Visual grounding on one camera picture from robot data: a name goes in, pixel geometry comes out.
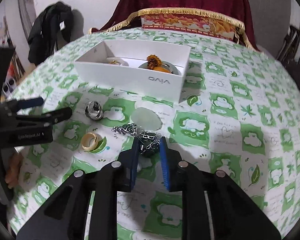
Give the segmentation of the person's left hand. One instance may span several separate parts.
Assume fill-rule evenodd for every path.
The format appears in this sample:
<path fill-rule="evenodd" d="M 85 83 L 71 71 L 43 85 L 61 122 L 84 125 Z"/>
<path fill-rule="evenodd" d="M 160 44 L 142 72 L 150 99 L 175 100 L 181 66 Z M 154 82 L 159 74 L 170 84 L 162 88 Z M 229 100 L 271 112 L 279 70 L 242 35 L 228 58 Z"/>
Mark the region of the person's left hand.
<path fill-rule="evenodd" d="M 7 183 L 9 189 L 12 189 L 18 185 L 18 178 L 22 162 L 23 156 L 19 153 L 13 154 L 10 158 L 9 167 L 5 176 L 5 182 Z"/>

